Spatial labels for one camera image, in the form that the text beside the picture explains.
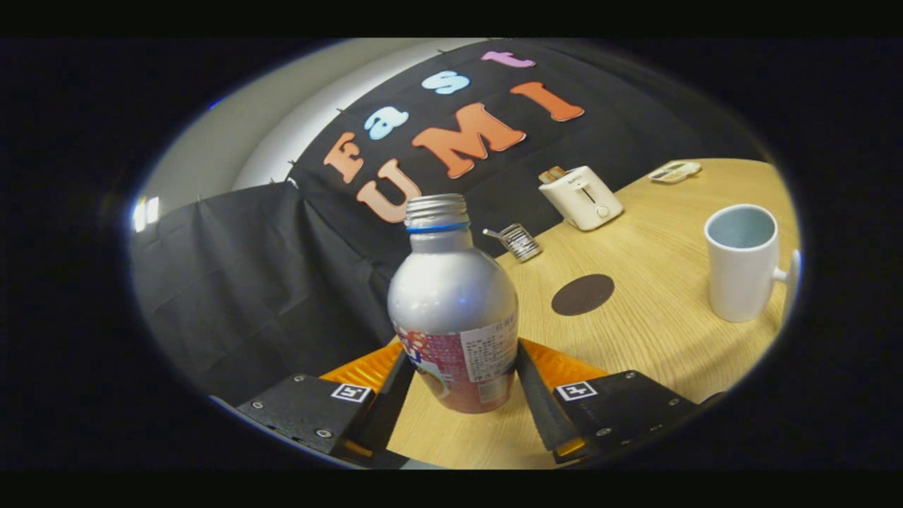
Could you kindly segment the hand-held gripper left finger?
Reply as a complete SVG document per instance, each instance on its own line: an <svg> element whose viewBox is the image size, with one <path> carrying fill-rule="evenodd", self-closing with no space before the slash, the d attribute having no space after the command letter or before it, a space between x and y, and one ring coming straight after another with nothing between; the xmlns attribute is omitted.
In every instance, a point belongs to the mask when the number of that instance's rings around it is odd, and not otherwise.
<svg viewBox="0 0 903 508"><path fill-rule="evenodd" d="M388 450L415 370L395 341L320 376L291 374L236 407L282 440L354 467L399 468Z"/></svg>

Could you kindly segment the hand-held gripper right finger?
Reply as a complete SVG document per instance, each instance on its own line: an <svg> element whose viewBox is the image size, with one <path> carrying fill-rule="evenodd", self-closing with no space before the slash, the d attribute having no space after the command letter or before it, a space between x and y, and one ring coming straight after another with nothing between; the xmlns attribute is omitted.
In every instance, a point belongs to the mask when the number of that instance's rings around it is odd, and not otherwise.
<svg viewBox="0 0 903 508"><path fill-rule="evenodd" d="M608 373L524 338L516 372L533 424L558 465L618 459L703 408L638 370Z"/></svg>

